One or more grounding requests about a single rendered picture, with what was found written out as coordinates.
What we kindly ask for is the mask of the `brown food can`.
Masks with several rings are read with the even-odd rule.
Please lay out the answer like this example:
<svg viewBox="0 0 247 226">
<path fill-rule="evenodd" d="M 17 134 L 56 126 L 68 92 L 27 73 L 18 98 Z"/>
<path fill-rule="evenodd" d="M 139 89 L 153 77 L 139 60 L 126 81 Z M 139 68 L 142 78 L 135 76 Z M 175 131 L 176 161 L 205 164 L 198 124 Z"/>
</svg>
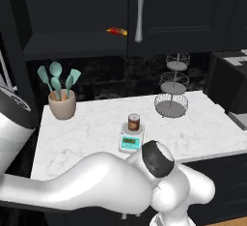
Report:
<svg viewBox="0 0 247 226">
<path fill-rule="evenodd" d="M 131 113 L 128 116 L 128 129 L 132 131 L 138 130 L 140 127 L 140 116 L 136 113 Z"/>
</svg>

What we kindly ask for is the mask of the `white teal digital scale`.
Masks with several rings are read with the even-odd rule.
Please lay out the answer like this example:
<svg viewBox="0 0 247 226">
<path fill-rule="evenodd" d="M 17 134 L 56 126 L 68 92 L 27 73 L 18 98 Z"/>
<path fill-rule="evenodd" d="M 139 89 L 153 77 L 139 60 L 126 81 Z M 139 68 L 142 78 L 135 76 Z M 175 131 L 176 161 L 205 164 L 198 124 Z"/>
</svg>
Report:
<svg viewBox="0 0 247 226">
<path fill-rule="evenodd" d="M 138 151 L 144 141 L 145 127 L 139 126 L 138 130 L 129 130 L 128 123 L 123 123 L 120 133 L 119 151 L 132 154 Z"/>
</svg>

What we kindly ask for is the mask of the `black open cabinet door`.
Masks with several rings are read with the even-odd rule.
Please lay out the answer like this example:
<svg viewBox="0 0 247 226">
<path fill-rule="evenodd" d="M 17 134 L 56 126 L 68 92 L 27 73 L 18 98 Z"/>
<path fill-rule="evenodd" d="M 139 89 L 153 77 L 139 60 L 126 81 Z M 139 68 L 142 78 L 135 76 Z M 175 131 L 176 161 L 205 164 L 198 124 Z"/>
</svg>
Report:
<svg viewBox="0 0 247 226">
<path fill-rule="evenodd" d="M 0 0 L 0 30 L 19 95 L 34 108 L 32 91 L 10 0 Z"/>
</svg>

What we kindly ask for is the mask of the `beige utensil pot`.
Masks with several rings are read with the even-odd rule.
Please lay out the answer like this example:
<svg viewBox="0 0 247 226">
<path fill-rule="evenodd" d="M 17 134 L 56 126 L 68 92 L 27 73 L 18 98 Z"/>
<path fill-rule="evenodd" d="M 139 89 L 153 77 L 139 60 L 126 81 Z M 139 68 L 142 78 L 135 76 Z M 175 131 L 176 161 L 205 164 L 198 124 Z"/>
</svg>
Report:
<svg viewBox="0 0 247 226">
<path fill-rule="evenodd" d="M 74 116 L 76 110 L 76 97 L 73 91 L 69 91 L 69 98 L 65 99 L 66 90 L 61 90 L 61 101 L 55 100 L 55 93 L 48 96 L 48 104 L 53 116 L 58 120 L 68 120 Z"/>
</svg>

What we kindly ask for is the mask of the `black stove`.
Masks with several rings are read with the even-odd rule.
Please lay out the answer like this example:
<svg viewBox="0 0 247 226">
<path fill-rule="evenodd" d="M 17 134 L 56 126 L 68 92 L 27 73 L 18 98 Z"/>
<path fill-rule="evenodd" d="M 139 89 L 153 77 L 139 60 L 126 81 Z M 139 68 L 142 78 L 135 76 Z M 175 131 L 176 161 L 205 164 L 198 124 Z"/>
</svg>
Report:
<svg viewBox="0 0 247 226">
<path fill-rule="evenodd" d="M 204 94 L 242 130 L 247 130 L 247 53 L 211 53 Z"/>
</svg>

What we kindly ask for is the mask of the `black base cabinets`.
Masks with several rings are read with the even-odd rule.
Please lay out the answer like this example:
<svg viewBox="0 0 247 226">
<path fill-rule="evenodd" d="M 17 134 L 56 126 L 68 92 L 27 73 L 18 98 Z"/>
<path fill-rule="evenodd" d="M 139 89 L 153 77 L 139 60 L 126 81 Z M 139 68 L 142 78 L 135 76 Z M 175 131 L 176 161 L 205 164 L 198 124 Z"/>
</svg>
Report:
<svg viewBox="0 0 247 226">
<path fill-rule="evenodd" d="M 215 196 L 205 205 L 192 205 L 188 214 L 197 226 L 247 216 L 247 154 L 185 162 L 215 183 Z"/>
</svg>

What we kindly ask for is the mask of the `black wall cabinet body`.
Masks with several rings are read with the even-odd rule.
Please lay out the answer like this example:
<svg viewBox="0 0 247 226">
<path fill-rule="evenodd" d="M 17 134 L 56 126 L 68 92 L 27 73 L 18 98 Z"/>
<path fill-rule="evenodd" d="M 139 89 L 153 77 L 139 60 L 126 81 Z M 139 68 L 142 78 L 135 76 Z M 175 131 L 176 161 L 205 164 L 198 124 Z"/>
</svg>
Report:
<svg viewBox="0 0 247 226">
<path fill-rule="evenodd" d="M 127 38 L 111 27 L 127 28 L 127 0 L 26 0 L 32 36 L 28 60 L 123 55 Z"/>
</svg>

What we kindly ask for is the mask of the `black wall cabinet door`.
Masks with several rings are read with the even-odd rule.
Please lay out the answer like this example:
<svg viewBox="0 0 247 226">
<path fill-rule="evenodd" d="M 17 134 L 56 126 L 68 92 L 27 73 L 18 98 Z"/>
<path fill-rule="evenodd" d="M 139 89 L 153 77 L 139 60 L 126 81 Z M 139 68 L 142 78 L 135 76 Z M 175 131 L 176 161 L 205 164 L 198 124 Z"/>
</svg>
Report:
<svg viewBox="0 0 247 226">
<path fill-rule="evenodd" d="M 247 49 L 247 0 L 236 0 L 225 50 Z"/>
<path fill-rule="evenodd" d="M 128 2 L 130 56 L 213 51 L 223 47 L 220 0 L 144 0 L 143 40 L 135 41 L 137 0 Z"/>
</svg>

